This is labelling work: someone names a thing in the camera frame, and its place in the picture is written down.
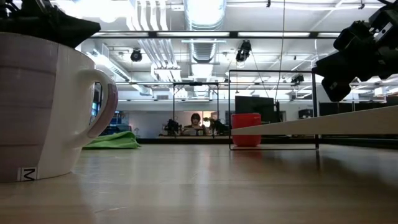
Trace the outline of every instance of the person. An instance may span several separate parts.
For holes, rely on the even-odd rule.
[[[204,125],[199,125],[200,115],[198,113],[194,113],[191,116],[191,125],[184,126],[184,134],[187,135],[206,135],[206,127]]]

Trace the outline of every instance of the black monitor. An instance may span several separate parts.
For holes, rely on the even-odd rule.
[[[274,99],[256,96],[235,96],[235,113],[259,113],[264,124],[276,123]]]

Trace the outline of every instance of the wooden table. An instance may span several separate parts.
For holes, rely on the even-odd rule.
[[[398,153],[345,146],[81,153],[72,174],[0,185],[0,223],[398,223]]]

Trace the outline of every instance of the ventilation duct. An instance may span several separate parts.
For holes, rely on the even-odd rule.
[[[184,0],[185,22],[188,30],[221,30],[224,21],[226,0]],[[194,61],[209,63],[216,52],[216,44],[191,43]]]
[[[215,31],[221,30],[224,22],[226,0],[184,0],[185,22],[190,31]],[[192,65],[194,77],[210,78],[213,65],[210,63],[216,53],[214,43],[190,43],[192,59],[197,64]],[[207,88],[195,86],[196,95],[204,97]]]

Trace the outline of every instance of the cable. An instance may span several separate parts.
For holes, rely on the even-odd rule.
[[[256,65],[256,69],[259,70],[259,67],[257,66],[256,58],[254,57],[253,50],[251,50],[251,55],[253,55],[253,60],[254,60],[254,64]],[[259,76],[260,76],[260,80],[261,80],[261,83],[262,83],[262,87],[264,87],[264,90],[266,91],[267,97],[269,98],[266,86],[264,84],[264,81],[262,81],[262,77],[261,77],[261,73],[260,72],[259,72]]]
[[[279,59],[279,78],[278,78],[278,84],[276,86],[276,92],[275,92],[275,101],[276,97],[278,96],[278,88],[279,88],[279,82],[280,82],[280,71],[282,70],[282,58],[283,58],[283,53],[284,53],[284,40],[285,40],[285,5],[286,5],[286,0],[284,0],[284,17],[283,17],[283,27],[282,27],[282,47],[280,48],[280,59]]]

